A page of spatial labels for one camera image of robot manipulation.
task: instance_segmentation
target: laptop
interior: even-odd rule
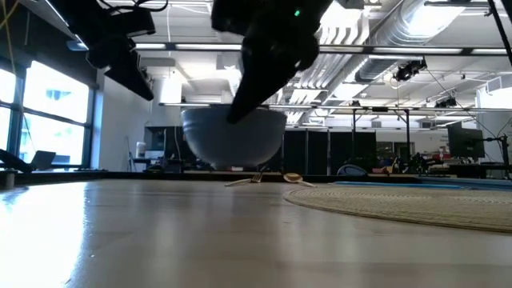
[[[51,168],[51,163],[54,161],[55,155],[55,152],[37,150],[30,166],[34,168],[34,170],[48,170]]]

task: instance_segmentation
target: bottle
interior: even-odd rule
[[[137,149],[135,150],[136,158],[146,157],[146,144],[144,142],[137,142]]]

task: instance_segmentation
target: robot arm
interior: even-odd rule
[[[141,97],[153,93],[138,68],[133,36],[153,34],[150,12],[133,6],[101,7],[97,0],[46,0],[87,46],[87,60],[106,76]],[[318,56],[314,33],[332,0],[214,0],[211,25],[218,31],[244,36],[243,77],[231,105],[228,121],[236,123],[281,89]],[[363,8],[363,0],[343,0],[346,8]]]
[[[212,27],[244,36],[243,77],[228,121],[236,123],[318,56],[314,33],[332,0],[215,0]]]
[[[46,1],[87,47],[87,61],[94,68],[109,67],[107,77],[146,100],[153,99],[153,92],[138,68],[140,57],[131,39],[155,32],[151,10],[132,6],[128,7],[130,11],[114,14],[117,8],[103,8],[96,0],[79,4],[69,0]]]

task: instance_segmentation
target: fork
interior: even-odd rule
[[[255,174],[251,179],[242,179],[242,180],[229,182],[229,183],[225,184],[224,186],[229,187],[229,186],[235,186],[238,184],[249,183],[249,182],[250,183],[260,183],[263,179],[263,171],[265,170],[265,168],[266,168],[266,165],[259,171],[259,173]]]

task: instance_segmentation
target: utensil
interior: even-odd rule
[[[235,185],[238,185],[238,184],[243,184],[243,183],[260,183],[263,179],[263,171],[265,170],[266,168],[266,165],[260,169],[259,173],[258,174],[255,174],[251,179],[242,179],[242,180],[237,180],[237,181],[233,181],[233,182],[229,182],[227,184],[225,184],[224,186],[226,187],[229,187],[229,186],[235,186]]]
[[[302,185],[302,186],[316,188],[316,185],[313,185],[313,184],[308,183],[308,182],[304,182],[302,180],[302,176],[299,175],[299,174],[287,173],[287,174],[284,174],[283,177],[289,183],[297,183],[297,184]]]

